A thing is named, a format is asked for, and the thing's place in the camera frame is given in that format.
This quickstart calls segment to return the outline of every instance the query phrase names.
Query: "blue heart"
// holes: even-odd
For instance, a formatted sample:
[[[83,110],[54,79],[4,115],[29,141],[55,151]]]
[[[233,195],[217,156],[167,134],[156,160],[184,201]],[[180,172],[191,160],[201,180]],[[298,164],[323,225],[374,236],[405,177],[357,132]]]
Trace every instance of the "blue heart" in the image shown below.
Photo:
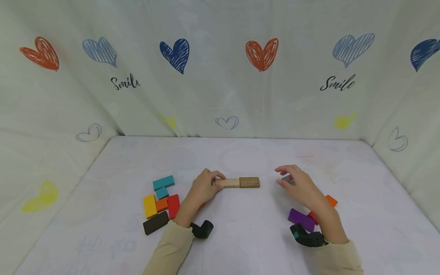
[[[344,62],[347,68],[351,62],[365,53],[374,42],[374,33],[367,33],[355,39],[353,35],[341,38],[333,48],[333,57]]]
[[[162,55],[168,62],[181,74],[188,62],[190,56],[190,45],[186,39],[180,38],[174,43],[171,49],[165,42],[161,42],[160,49]]]
[[[93,129],[96,129],[95,135],[92,135],[91,131]],[[82,132],[77,134],[75,137],[78,141],[81,142],[89,142],[89,141],[93,141],[99,138],[99,136],[101,135],[103,129],[101,128],[101,125],[94,123],[92,125],[90,125],[90,127],[88,128],[87,132]]]
[[[230,121],[231,119],[234,120],[234,124],[228,126],[227,123],[228,123],[228,121]],[[221,128],[225,128],[225,129],[227,129],[227,130],[232,130],[232,129],[234,129],[235,127],[237,127],[237,125],[238,125],[238,117],[236,117],[236,116],[231,116],[231,117],[228,117],[227,120],[225,120],[225,119],[222,118],[222,117],[218,117],[218,118],[216,118],[216,123],[217,123],[217,125],[219,125]]]
[[[416,72],[433,54],[440,50],[440,41],[437,39],[428,39],[417,44],[411,51],[411,64]]]
[[[388,148],[393,152],[400,152],[405,150],[407,146],[408,138],[406,136],[400,136],[399,126],[395,127],[388,137]]]
[[[92,39],[84,40],[83,49],[91,59],[111,64],[116,68],[116,51],[104,37],[101,37],[98,42]]]

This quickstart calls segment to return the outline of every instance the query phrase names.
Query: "yellow heart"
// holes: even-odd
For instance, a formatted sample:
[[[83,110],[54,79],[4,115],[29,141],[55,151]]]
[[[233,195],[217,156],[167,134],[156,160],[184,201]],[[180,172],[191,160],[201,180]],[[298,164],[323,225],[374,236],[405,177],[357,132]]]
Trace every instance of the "yellow heart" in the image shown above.
[[[160,114],[163,119],[168,123],[168,125],[171,127],[171,129],[176,128],[176,120],[173,117],[167,117],[165,118],[162,114]]]
[[[43,211],[58,199],[58,189],[50,180],[46,180],[40,187],[40,196],[28,200],[22,207],[25,213],[35,213]]]
[[[351,122],[353,121],[353,119],[355,119],[356,115],[357,115],[356,113],[353,113],[350,117],[345,117],[345,116],[336,117],[334,119],[333,126],[336,129],[344,130],[345,128],[350,126]]]

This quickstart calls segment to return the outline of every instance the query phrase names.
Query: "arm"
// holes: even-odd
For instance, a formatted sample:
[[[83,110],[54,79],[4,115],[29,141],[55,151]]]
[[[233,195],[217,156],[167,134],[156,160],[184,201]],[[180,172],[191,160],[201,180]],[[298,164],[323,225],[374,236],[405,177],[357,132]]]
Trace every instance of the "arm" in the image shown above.
[[[187,197],[180,205],[174,221],[169,221],[165,231],[148,262],[143,275],[175,275],[183,263],[193,241],[192,230],[189,228],[200,206],[210,200],[223,187],[211,182],[226,177],[219,171],[208,169],[193,181]]]
[[[296,165],[275,169],[281,175],[289,174],[287,181],[277,180],[290,197],[314,212],[328,245],[317,248],[319,273],[323,275],[363,275],[361,261],[353,241],[342,227],[335,208],[327,201],[310,176]]]

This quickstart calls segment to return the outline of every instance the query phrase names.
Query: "purple wooden block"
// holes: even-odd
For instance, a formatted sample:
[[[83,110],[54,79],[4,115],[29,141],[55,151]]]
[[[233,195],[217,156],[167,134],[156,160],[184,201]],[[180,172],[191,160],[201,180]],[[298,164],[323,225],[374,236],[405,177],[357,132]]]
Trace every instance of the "purple wooden block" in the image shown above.
[[[290,210],[289,217],[287,219],[294,224],[301,224],[304,229],[309,231],[310,233],[315,231],[315,220],[307,217],[303,213],[298,212],[293,208]]]

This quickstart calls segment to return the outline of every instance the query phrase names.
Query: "beige sleeve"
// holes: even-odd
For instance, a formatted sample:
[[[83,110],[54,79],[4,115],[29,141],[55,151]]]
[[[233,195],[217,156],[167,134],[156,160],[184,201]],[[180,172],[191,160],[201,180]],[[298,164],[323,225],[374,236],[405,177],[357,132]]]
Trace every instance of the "beige sleeve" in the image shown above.
[[[363,275],[361,260],[353,241],[343,245],[329,243],[316,252],[320,275]]]
[[[176,275],[190,250],[194,235],[172,220],[168,222],[158,246],[143,271],[143,275]]]

